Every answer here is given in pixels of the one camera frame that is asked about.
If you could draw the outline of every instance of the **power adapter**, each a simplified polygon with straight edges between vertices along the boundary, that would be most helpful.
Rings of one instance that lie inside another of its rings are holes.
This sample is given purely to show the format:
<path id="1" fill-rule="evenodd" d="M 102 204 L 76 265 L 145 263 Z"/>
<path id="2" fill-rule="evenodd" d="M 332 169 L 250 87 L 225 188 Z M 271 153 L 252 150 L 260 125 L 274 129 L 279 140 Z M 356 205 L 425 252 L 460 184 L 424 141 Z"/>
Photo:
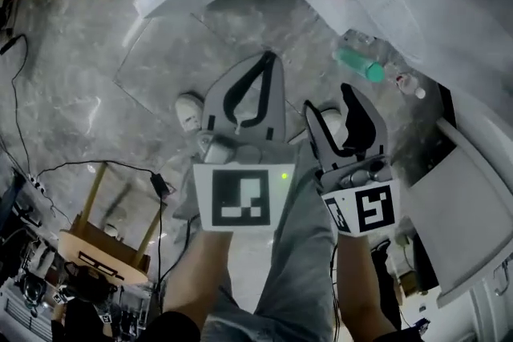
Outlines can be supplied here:
<path id="1" fill-rule="evenodd" d="M 0 56 L 3 56 L 7 51 L 16 44 L 16 42 L 21 38 L 22 36 L 16 36 L 15 38 L 12 38 L 9 42 L 4 44 L 2 48 L 0 49 Z"/>
<path id="2" fill-rule="evenodd" d="M 160 199 L 165 200 L 171 194 L 168 185 L 164 181 L 164 178 L 162 178 L 161 174 L 152 174 L 150 181 L 151 185 L 153 185 L 155 193 L 159 196 Z"/>

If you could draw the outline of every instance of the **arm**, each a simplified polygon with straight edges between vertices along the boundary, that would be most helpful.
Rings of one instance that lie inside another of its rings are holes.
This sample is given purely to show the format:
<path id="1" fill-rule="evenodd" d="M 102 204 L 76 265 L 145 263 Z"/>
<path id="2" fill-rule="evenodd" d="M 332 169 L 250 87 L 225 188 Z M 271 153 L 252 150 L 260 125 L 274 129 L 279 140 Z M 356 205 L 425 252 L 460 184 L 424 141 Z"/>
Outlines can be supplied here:
<path id="1" fill-rule="evenodd" d="M 366 237 L 338 236 L 337 290 L 342 322 L 355 342 L 371 342 L 396 331 L 381 310 Z"/>
<path id="2" fill-rule="evenodd" d="M 51 317 L 51 340 L 52 342 L 64 341 L 63 316 L 66 305 L 56 305 Z"/>
<path id="3" fill-rule="evenodd" d="M 201 331 L 228 268 L 231 232 L 201 231 L 168 277 L 164 311 L 180 312 Z"/>
<path id="4" fill-rule="evenodd" d="M 103 324 L 103 334 L 112 338 L 112 326 L 111 324 Z"/>

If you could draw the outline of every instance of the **wire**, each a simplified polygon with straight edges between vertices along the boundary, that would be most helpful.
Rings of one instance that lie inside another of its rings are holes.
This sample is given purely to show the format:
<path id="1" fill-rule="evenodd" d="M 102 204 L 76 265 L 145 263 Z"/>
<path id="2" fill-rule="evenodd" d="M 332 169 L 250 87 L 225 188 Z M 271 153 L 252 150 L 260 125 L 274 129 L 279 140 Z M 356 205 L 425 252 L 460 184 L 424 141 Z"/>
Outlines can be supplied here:
<path id="1" fill-rule="evenodd" d="M 59 168 L 65 167 L 65 166 L 75 166 L 75 165 L 88 164 L 88 163 L 95 163 L 95 164 L 112 163 L 112 164 L 117 164 L 122 167 L 131 168 L 132 170 L 149 172 L 151 175 L 155 174 L 152 170 L 149 170 L 147 168 L 131 166 L 129 164 L 121 163 L 120 161 L 116 161 L 114 159 L 88 159 L 85 161 L 66 161 L 65 163 L 62 163 L 62 164 L 58 165 L 57 167 L 45 168 L 43 171 L 41 171 L 36 176 L 36 179 L 38 179 L 41 175 L 45 174 L 46 172 L 55 171 L 55 170 L 58 170 Z"/>
<path id="2" fill-rule="evenodd" d="M 25 231 L 25 227 L 21 227 L 21 228 L 18 228 L 16 231 L 12 232 L 6 239 L 4 242 L 2 242 L 2 245 L 0 245 L 0 247 L 3 247 L 7 242 L 9 242 L 9 240 L 14 237 L 16 234 L 18 234 L 20 231 Z"/>
<path id="3" fill-rule="evenodd" d="M 406 322 L 406 318 L 405 318 L 405 317 L 404 317 L 404 315 L 402 314 L 402 310 L 401 310 L 401 308 L 399 308 L 399 311 L 400 311 L 400 313 L 401 313 L 402 320 L 404 320 L 405 324 L 406 324 L 406 325 L 408 325 L 408 328 L 411 328 L 411 325 L 410 325 L 410 324 L 408 324 L 408 322 Z"/>
<path id="4" fill-rule="evenodd" d="M 13 162 L 13 164 L 18 168 L 18 172 L 25 177 L 25 179 L 29 179 L 26 175 L 25 171 L 22 169 L 22 167 L 19 165 L 18 161 L 10 154 L 9 150 L 7 150 L 6 142 L 4 141 L 2 135 L 0 135 L 0 148 L 7 154 L 7 156 L 10 158 L 10 161 Z"/>
<path id="5" fill-rule="evenodd" d="M 22 134 L 22 129 L 20 128 L 19 126 L 19 121 L 18 121 L 18 93 L 16 92 L 16 86 L 14 85 L 14 80 L 16 80 L 16 78 L 19 76 L 19 74 L 22 72 L 23 70 L 23 67 L 25 67 L 26 65 L 26 60 L 28 59 L 29 57 L 29 40 L 28 38 L 24 35 L 24 34 L 20 34 L 18 36 L 18 38 L 22 38 L 23 40 L 25 40 L 25 57 L 23 58 L 23 63 L 21 65 L 21 67 L 19 68 L 19 70 L 16 72 L 16 74 L 14 75 L 14 77 L 10 80 L 10 84 L 12 85 L 13 87 L 13 92 L 14 92 L 14 119 L 16 120 L 16 127 L 18 128 L 18 134 L 19 134 L 19 138 L 22 140 L 22 145 L 23 145 L 23 149 L 25 150 L 25 155 L 26 155 L 26 167 L 28 168 L 28 171 L 29 171 L 29 175 L 31 174 L 30 173 L 30 159 L 29 159 L 29 152 L 28 150 L 26 149 L 26 144 L 25 144 L 25 140 L 23 139 L 23 134 Z"/>
<path id="6" fill-rule="evenodd" d="M 338 340 L 338 337 L 340 335 L 340 327 L 341 327 L 341 320 L 338 317 L 338 298 L 337 294 L 335 293 L 335 288 L 333 287 L 335 283 L 333 283 L 333 271 L 336 270 L 333 269 L 333 266 L 335 265 L 335 254 L 337 253 L 338 245 L 335 244 L 333 247 L 333 253 L 331 254 L 331 260 L 329 262 L 329 278 L 331 279 L 331 291 L 333 293 L 333 311 L 335 313 L 335 332 L 333 333 L 333 342 L 336 342 Z"/>
<path id="7" fill-rule="evenodd" d="M 410 265 L 410 261 L 408 260 L 408 257 L 406 256 L 406 247 L 402 247 L 402 253 L 404 254 L 404 259 L 405 259 L 406 264 L 408 265 L 408 267 L 409 267 L 413 272 L 415 272 L 414 268 Z"/>
<path id="8" fill-rule="evenodd" d="M 163 306 L 162 306 L 162 298 L 160 298 L 160 269 L 162 267 L 162 257 L 161 257 L 161 254 L 160 254 L 160 245 L 162 243 L 162 197 L 160 197 L 160 208 L 159 208 L 159 218 L 160 218 L 160 233 L 159 233 L 159 247 L 158 247 L 158 253 L 159 253 L 159 274 L 158 274 L 158 277 L 159 278 L 159 282 L 157 283 L 157 296 L 159 297 L 159 308 L 160 308 L 160 315 L 162 315 L 162 310 L 163 310 Z"/>
<path id="9" fill-rule="evenodd" d="M 55 206 L 53 199 L 51 199 L 49 196 L 45 195 L 44 193 L 41 193 L 41 195 L 42 195 L 43 197 L 45 197 L 46 199 L 50 200 L 50 202 L 51 202 L 50 211 L 51 211 L 52 215 L 54 216 L 54 218 L 56 218 L 56 217 L 57 217 L 57 216 L 55 215 L 55 211 L 54 211 L 54 210 L 57 210 L 57 212 L 58 212 L 60 215 L 63 215 L 63 216 L 64 216 L 64 218 L 66 218 L 66 219 L 67 219 L 67 222 L 68 222 L 68 223 L 70 223 L 70 225 L 72 225 L 72 223 L 71 223 L 70 219 L 67 217 L 67 215 L 66 215 L 66 214 L 64 214 L 64 212 L 62 212 L 61 210 L 59 210 L 59 209 Z"/>
<path id="10" fill-rule="evenodd" d="M 166 275 L 172 271 L 172 269 L 180 262 L 180 260 L 182 259 L 182 257 L 184 256 L 185 252 L 187 251 L 187 248 L 188 248 L 188 245 L 189 245 L 189 241 L 191 239 L 191 225 L 192 223 L 194 222 L 194 220 L 196 218 L 198 218 L 200 216 L 200 214 L 196 214 L 194 215 L 190 220 L 187 221 L 187 232 L 185 234 L 185 244 L 184 244 L 184 249 L 182 249 L 182 252 L 180 253 L 180 255 L 178 255 L 178 258 L 176 259 L 175 263 L 159 278 L 159 282 L 157 283 L 157 288 L 160 287 L 160 285 L 162 284 L 162 282 L 164 281 L 164 278 L 166 277 Z"/>

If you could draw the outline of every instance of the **bottle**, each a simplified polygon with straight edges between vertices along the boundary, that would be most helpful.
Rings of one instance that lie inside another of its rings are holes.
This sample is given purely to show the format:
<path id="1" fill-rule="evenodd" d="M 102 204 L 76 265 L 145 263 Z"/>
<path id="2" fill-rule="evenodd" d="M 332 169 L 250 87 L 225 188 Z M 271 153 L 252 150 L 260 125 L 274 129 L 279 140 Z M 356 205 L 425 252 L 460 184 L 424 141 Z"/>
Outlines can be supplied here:
<path id="1" fill-rule="evenodd" d="M 399 90 L 405 95 L 416 95 L 419 99 L 426 97 L 426 91 L 418 85 L 418 78 L 408 73 L 401 73 L 395 78 Z"/>
<path id="2" fill-rule="evenodd" d="M 385 78 L 385 71 L 381 64 L 349 47 L 342 47 L 333 52 L 333 58 L 337 62 L 345 63 L 371 82 L 381 82 Z"/>

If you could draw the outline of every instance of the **wooden chair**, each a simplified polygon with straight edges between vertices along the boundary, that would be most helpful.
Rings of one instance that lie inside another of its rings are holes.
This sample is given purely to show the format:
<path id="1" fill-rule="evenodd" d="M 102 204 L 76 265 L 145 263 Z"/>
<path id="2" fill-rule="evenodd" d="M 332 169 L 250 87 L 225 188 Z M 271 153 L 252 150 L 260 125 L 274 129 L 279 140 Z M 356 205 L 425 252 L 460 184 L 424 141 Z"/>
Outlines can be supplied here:
<path id="1" fill-rule="evenodd" d="M 94 268 L 111 284 L 142 284 L 147 282 L 150 267 L 150 257 L 144 255 L 144 251 L 159 223 L 160 210 L 157 211 L 138 250 L 128 247 L 89 223 L 87 220 L 106 169 L 107 165 L 102 163 L 82 213 L 76 216 L 69 230 L 60 231 L 58 252 L 66 261 Z"/>

